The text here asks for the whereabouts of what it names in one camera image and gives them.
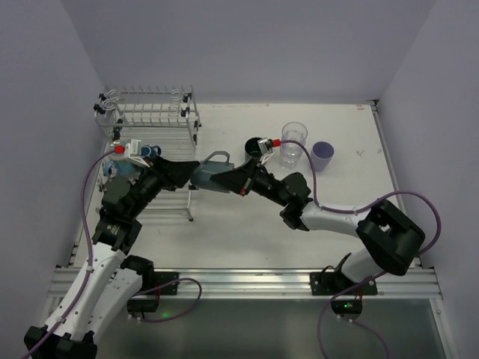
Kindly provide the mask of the grey-blue mug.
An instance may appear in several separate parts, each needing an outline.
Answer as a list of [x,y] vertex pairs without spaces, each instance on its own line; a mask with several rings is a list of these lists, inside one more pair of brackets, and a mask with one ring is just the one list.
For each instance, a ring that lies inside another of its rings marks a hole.
[[234,169],[230,154],[226,151],[214,151],[206,157],[190,178],[191,185],[199,189],[228,193],[229,191],[211,180],[214,174],[220,174]]

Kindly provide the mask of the dark green mug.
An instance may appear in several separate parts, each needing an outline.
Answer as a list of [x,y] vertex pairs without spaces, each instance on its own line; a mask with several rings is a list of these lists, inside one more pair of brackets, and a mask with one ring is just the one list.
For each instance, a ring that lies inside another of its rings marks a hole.
[[265,152],[262,150],[265,138],[253,137],[248,139],[244,145],[244,157],[247,162],[251,158],[263,158]]

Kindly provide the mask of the clear glass tumbler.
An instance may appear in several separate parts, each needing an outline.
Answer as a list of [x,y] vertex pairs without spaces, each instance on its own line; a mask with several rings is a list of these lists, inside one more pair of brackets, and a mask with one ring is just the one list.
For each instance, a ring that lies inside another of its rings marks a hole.
[[303,154],[303,149],[297,144],[286,143],[280,148],[281,158],[285,161],[296,162]]
[[283,167],[283,168],[287,168],[287,169],[294,169],[296,168],[299,163],[301,161],[301,157],[300,156],[281,156],[280,157],[280,165]]
[[281,132],[281,141],[296,141],[305,145],[308,137],[307,127],[300,122],[286,123]]

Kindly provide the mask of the lavender plastic cup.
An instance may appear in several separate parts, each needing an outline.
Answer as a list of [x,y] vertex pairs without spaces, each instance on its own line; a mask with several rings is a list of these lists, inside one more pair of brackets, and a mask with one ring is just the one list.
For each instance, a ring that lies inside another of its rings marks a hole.
[[324,171],[332,160],[334,154],[335,149],[329,142],[316,142],[311,148],[311,159],[313,162],[314,170],[316,172]]

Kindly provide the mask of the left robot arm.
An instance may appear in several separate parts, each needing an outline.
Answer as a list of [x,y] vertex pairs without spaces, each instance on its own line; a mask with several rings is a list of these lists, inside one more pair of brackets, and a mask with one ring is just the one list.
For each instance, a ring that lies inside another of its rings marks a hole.
[[158,282],[154,264],[129,251],[141,231],[141,212],[162,190],[184,187],[199,165],[156,157],[135,183],[122,176],[107,183],[96,229],[84,230],[88,257],[56,310],[28,329],[26,358],[95,358],[98,342],[132,297],[164,294],[182,282]]

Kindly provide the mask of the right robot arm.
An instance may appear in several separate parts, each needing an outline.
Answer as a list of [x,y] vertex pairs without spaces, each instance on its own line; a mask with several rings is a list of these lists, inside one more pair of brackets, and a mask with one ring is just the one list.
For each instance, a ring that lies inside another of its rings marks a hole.
[[325,230],[361,240],[363,250],[311,274],[315,295],[352,294],[383,272],[404,276],[425,240],[424,231],[389,200],[379,200],[365,212],[326,209],[314,202],[301,173],[276,179],[255,159],[210,179],[235,194],[254,192],[282,206],[280,216],[292,230]]

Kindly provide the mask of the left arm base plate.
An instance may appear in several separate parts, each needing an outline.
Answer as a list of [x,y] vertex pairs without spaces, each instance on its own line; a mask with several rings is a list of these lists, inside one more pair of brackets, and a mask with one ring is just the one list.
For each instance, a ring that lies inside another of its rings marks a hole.
[[140,293],[147,295],[176,295],[180,274],[177,271],[155,271],[150,274]]

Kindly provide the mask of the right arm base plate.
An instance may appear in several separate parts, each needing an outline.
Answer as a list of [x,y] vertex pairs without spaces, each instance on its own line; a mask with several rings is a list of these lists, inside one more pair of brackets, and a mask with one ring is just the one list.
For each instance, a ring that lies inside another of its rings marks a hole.
[[356,295],[362,293],[363,295],[377,295],[378,289],[376,283],[367,282],[355,289],[351,289],[356,283],[346,278],[343,274],[334,271],[316,271],[309,274],[309,284],[311,294],[333,296],[339,292],[344,291],[346,295]]

